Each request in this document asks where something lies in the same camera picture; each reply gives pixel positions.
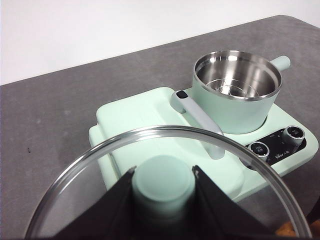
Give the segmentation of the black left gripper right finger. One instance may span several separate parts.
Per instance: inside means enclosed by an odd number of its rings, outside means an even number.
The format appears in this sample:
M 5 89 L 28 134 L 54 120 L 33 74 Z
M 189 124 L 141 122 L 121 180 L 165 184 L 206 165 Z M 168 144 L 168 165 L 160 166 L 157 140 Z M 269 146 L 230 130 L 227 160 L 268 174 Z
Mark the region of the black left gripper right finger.
M 275 234 L 234 203 L 198 166 L 192 167 L 195 198 L 192 223 L 199 240 L 259 240 Z

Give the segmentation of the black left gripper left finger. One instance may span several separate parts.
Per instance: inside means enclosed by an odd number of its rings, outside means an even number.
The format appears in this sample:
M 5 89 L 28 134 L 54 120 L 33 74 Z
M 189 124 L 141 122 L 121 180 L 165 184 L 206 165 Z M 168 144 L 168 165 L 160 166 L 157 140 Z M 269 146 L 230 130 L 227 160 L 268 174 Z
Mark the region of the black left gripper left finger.
M 94 205 L 59 231 L 54 240 L 135 240 L 132 177 L 129 169 Z

